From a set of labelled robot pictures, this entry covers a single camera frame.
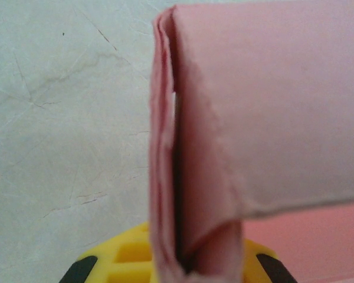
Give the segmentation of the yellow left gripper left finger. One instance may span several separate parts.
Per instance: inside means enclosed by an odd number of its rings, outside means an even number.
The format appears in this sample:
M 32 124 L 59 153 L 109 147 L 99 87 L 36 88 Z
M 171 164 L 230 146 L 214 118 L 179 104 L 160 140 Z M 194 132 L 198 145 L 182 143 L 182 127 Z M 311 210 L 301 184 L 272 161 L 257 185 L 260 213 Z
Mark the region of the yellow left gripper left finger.
M 157 283 L 148 223 L 130 228 L 81 254 L 64 283 Z

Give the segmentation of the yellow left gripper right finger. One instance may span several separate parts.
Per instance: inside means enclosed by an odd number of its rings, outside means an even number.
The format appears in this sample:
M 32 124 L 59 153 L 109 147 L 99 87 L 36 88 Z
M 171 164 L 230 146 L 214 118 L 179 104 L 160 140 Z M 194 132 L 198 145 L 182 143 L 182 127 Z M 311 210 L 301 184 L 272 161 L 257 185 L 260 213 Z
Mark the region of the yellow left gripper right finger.
M 243 282 L 297 283 L 273 250 L 249 239 L 244 243 Z

